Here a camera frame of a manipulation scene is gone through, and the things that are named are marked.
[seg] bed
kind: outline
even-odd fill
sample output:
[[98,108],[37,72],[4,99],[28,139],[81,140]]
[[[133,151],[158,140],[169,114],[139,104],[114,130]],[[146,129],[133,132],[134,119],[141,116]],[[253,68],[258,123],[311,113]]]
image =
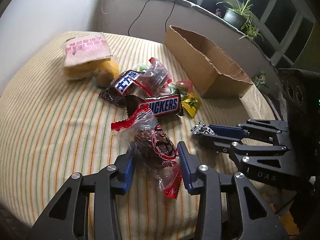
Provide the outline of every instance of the bed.
[[[73,172],[98,172],[127,150],[127,144],[112,136],[110,130],[110,123],[127,117],[126,110],[99,98],[100,91],[91,80],[65,81],[61,77],[61,44],[87,33],[66,32],[54,39],[14,76],[0,98],[0,202],[29,227]],[[105,37],[119,57],[121,71],[156,57],[173,81],[188,79],[165,45],[110,33]],[[174,144],[185,141],[190,153],[198,155],[202,163],[233,174],[236,166],[228,155],[199,147],[190,129],[198,121],[236,125],[248,118],[272,120],[272,110],[255,86],[242,98],[201,101],[194,118],[166,116],[159,119],[160,125]],[[245,143],[258,144],[253,140]],[[285,202],[291,194],[259,182],[253,184],[269,203]],[[122,237],[190,239],[198,202],[199,196],[188,195],[183,184],[176,200],[164,197],[148,174],[136,170],[129,193],[117,197]],[[224,196],[222,207],[225,219]],[[92,239],[93,198],[89,208]]]

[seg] blue gripper pad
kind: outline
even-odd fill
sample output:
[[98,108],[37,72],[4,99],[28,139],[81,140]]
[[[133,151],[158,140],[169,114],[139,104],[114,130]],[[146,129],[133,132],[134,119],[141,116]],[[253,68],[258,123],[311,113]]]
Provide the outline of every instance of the blue gripper pad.
[[177,145],[180,157],[183,184],[190,195],[199,195],[203,181],[197,177],[197,167],[201,165],[196,155],[189,153],[186,144],[179,142]]
[[240,140],[248,137],[248,133],[241,127],[214,124],[210,124],[209,127],[219,136],[238,138]]
[[130,150],[126,154],[119,155],[114,164],[118,168],[118,173],[112,180],[111,186],[117,189],[118,194],[125,195],[131,188],[135,170],[135,162]]

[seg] snickers wrapper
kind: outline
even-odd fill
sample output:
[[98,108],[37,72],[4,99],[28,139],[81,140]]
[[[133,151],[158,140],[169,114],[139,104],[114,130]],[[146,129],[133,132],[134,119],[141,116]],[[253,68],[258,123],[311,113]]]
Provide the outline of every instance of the snickers wrapper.
[[148,105],[156,117],[177,114],[183,116],[183,109],[181,106],[180,94],[171,94],[165,96],[140,98],[135,95],[127,95],[124,97],[128,117],[134,114],[134,112],[144,106]]
[[99,94],[100,97],[111,101],[116,105],[124,105],[124,96],[130,94],[134,87],[133,80],[138,77],[139,72],[127,70],[111,81],[109,87]]

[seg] black cable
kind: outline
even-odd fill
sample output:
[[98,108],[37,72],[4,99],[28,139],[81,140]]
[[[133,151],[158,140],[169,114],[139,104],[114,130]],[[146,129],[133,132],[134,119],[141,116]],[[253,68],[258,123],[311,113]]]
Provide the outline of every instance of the black cable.
[[170,14],[169,14],[169,16],[168,16],[167,20],[166,20],[166,21],[165,21],[165,23],[164,23],[165,33],[167,33],[167,21],[169,20],[169,18],[170,18],[170,16],[171,16],[171,14],[172,14],[172,12],[173,12],[173,8],[174,8],[174,6],[176,5],[176,2],[177,2],[177,0],[174,0],[174,3],[173,3],[173,6],[172,6],[172,9],[171,9],[171,12],[170,12]]
[[148,3],[149,1],[150,1],[150,0],[146,1],[146,3],[144,4],[144,7],[142,8],[142,10],[141,10],[141,12],[140,12],[140,14],[139,14],[138,17],[133,21],[133,23],[130,25],[130,27],[129,27],[129,29],[128,29],[128,36],[130,36],[129,31],[130,31],[132,25],[136,22],[136,20],[138,20],[138,18],[139,18],[140,15],[142,14],[144,8],[146,7],[146,5],[147,5],[147,3]]
[[287,205],[289,205],[289,204],[292,202],[292,200],[294,199],[294,197],[295,197],[295,196],[293,196],[288,202],[286,202],[281,208],[279,208],[279,209],[275,212],[275,214],[276,214],[276,215],[279,214],[279,212],[280,212],[281,210],[283,210]]

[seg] packaged bread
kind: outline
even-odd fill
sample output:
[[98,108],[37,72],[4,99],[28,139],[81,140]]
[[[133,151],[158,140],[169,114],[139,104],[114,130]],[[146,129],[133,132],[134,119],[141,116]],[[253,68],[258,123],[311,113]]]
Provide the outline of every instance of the packaged bread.
[[90,33],[67,40],[63,49],[65,54],[60,68],[66,79],[84,79],[105,61],[110,61],[112,53],[103,33]]

